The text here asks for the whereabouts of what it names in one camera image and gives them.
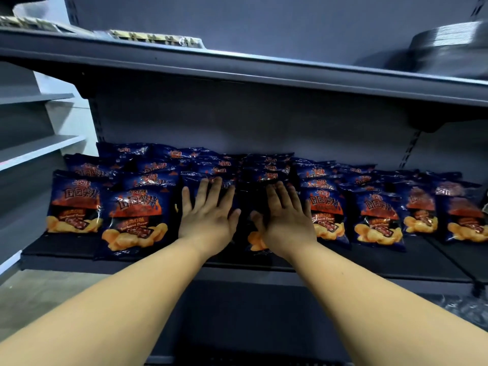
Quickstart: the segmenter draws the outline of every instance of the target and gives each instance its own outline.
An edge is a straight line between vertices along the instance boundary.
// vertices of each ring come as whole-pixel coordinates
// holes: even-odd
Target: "person's right hand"
[[[300,249],[309,244],[318,244],[310,203],[307,203],[304,211],[293,186],[289,187],[288,192],[280,181],[275,185],[268,185],[266,193],[270,211],[269,223],[265,226],[263,215],[256,211],[251,212],[251,219],[273,253],[290,261]]]

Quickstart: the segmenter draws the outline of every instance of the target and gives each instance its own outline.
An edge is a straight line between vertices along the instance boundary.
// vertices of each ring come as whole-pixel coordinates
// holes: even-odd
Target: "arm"
[[[270,222],[253,212],[267,246],[293,265],[333,320],[354,363],[488,363],[488,333],[321,244],[293,189],[269,186]]]
[[[227,219],[234,189],[217,207],[221,184],[217,178],[207,197],[208,180],[202,180],[194,208],[184,188],[178,240],[16,332],[0,344],[0,363],[143,364],[180,295],[235,232],[240,211]]]

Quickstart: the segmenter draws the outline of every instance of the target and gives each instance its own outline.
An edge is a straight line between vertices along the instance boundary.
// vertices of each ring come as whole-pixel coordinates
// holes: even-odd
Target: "white shelf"
[[[83,140],[85,140],[85,136],[53,135],[0,150],[0,171]]]
[[[73,94],[39,94],[39,95],[28,95],[28,96],[12,96],[0,98],[0,105],[2,104],[19,104],[25,102],[36,102],[36,101],[51,101],[59,99],[70,99],[73,98]]]

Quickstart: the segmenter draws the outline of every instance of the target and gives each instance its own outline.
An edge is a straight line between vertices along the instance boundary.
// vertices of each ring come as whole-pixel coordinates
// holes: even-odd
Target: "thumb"
[[[258,229],[258,231],[263,235],[265,231],[265,224],[263,223],[263,215],[257,211],[251,212],[251,220],[254,222],[254,225]]]
[[[231,235],[234,235],[237,228],[237,222],[239,222],[239,215],[241,215],[240,209],[235,209],[229,216],[229,228]]]

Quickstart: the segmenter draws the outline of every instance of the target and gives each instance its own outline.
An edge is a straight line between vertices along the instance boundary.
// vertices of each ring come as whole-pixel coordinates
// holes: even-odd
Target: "person's left hand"
[[[219,203],[221,187],[222,178],[215,178],[207,196],[208,179],[203,178],[194,207],[191,205],[188,187],[185,186],[181,192],[183,217],[178,237],[197,248],[205,260],[221,252],[229,244],[241,214],[241,210],[236,209],[228,217],[235,187],[229,187]]]

